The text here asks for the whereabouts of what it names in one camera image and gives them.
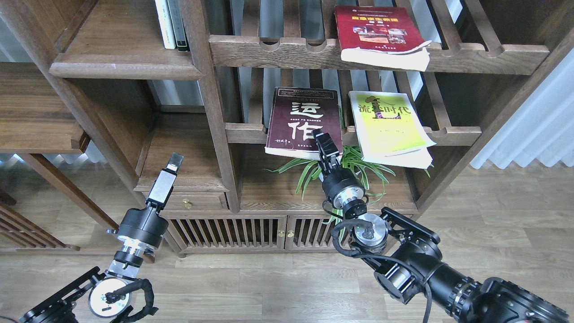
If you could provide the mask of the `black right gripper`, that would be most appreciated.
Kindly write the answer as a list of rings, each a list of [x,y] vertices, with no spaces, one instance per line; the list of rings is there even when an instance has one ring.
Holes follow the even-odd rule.
[[[322,168],[322,189],[327,200],[336,209],[349,209],[363,200],[365,188],[361,185],[350,169],[340,165],[339,150],[328,133],[321,129],[312,131],[318,147],[319,164]]]

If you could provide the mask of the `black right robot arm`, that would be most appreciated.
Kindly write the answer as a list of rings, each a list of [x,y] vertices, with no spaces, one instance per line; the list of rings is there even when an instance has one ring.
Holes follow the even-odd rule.
[[[464,276],[442,261],[439,236],[404,215],[384,207],[367,212],[365,189],[341,166],[339,151],[328,133],[314,130],[326,202],[343,212],[332,231],[342,255],[361,259],[394,299],[406,304],[418,293],[426,296],[423,321],[432,303],[459,323],[567,323],[559,307],[512,282],[491,277],[484,282]]]

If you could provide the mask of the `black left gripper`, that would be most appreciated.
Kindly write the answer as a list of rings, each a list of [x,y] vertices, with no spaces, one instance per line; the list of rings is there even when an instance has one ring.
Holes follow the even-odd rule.
[[[184,156],[173,153],[166,168],[160,171],[147,197],[147,206],[151,207],[141,210],[129,209],[119,229],[107,229],[106,232],[116,234],[124,246],[132,247],[139,244],[140,249],[159,248],[168,227],[168,221],[159,214],[170,198],[183,160]]]

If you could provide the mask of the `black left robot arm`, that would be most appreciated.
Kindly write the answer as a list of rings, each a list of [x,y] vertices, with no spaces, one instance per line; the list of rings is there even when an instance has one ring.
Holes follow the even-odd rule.
[[[160,246],[168,221],[160,216],[166,206],[184,157],[173,153],[152,185],[146,206],[129,209],[116,231],[123,243],[105,272],[95,266],[64,288],[33,307],[21,323],[75,323],[76,301],[88,293],[88,307],[100,318],[113,323],[133,323],[154,315],[154,292],[147,279],[137,274],[145,255],[152,255]]]

